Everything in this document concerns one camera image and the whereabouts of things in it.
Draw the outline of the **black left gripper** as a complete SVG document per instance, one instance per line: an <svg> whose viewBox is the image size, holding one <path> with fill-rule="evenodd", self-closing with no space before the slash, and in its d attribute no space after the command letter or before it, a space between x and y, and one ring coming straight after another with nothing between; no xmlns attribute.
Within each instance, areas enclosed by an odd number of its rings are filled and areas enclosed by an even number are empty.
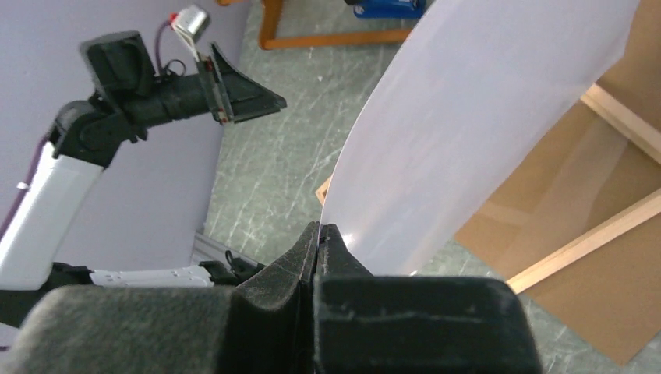
<svg viewBox="0 0 661 374"><path fill-rule="evenodd" d="M210 113L198 75L158 75L141 34L105 34L80 44L94 93L89 102L105 114L119 113L132 127L150 128ZM272 115L287 101L250 79L210 43L224 116L240 123Z"/></svg>

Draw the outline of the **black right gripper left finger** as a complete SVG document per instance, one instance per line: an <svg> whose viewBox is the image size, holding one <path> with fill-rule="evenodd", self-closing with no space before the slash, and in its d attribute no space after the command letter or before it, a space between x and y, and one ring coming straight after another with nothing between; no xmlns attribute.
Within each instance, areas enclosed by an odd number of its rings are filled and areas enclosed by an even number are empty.
<svg viewBox="0 0 661 374"><path fill-rule="evenodd" d="M311 285L319 225L250 277L211 287L43 293L5 373L312 373Z"/></svg>

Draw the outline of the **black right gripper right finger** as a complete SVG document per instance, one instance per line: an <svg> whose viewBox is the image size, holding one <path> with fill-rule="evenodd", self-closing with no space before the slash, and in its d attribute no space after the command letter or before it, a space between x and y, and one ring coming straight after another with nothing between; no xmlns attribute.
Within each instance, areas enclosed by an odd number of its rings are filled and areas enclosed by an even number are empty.
<svg viewBox="0 0 661 374"><path fill-rule="evenodd" d="M319 373L540 373L518 296L488 277L377 276L333 224L313 281Z"/></svg>

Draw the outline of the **printed street photo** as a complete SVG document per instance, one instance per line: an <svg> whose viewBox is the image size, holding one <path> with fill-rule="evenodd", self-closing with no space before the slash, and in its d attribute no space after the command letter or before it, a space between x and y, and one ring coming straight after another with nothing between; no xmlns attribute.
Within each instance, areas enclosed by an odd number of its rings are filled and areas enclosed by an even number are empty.
<svg viewBox="0 0 661 374"><path fill-rule="evenodd" d="M355 120L320 222L421 268L624 54L636 1L435 1Z"/></svg>

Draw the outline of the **light wooden picture frame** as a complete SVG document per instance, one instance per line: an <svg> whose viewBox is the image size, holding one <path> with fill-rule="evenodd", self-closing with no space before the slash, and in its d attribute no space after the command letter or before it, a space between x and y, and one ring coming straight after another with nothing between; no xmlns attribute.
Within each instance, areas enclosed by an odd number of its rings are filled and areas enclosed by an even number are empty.
<svg viewBox="0 0 661 374"><path fill-rule="evenodd" d="M592 86L541 133L483 120L351 136L321 220L379 275L488 276L516 289L585 265L660 212L659 138Z"/></svg>

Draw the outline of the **brown frame backing board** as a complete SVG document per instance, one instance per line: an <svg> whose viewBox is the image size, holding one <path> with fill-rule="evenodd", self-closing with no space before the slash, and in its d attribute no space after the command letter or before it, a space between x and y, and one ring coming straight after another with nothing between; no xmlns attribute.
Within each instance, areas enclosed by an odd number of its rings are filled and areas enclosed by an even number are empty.
<svg viewBox="0 0 661 374"><path fill-rule="evenodd" d="M599 86L660 126L660 4L642 1L623 58ZM660 187L660 164L585 104L532 149L455 238L511 278ZM529 288L613 362L660 330L660 219L652 217Z"/></svg>

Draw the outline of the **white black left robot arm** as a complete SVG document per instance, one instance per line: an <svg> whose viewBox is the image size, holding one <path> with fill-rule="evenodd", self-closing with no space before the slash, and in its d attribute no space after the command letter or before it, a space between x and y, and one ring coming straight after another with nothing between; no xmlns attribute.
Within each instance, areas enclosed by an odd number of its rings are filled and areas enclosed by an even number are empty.
<svg viewBox="0 0 661 374"><path fill-rule="evenodd" d="M135 30L84 41L80 54L94 92L60 109L1 226L1 322L7 326L19 327L49 291L94 282L91 270L55 257L123 143L146 140L153 127L199 115L239 123L287 105L237 70L216 44L208 55L195 53L197 71L191 75L155 68Z"/></svg>

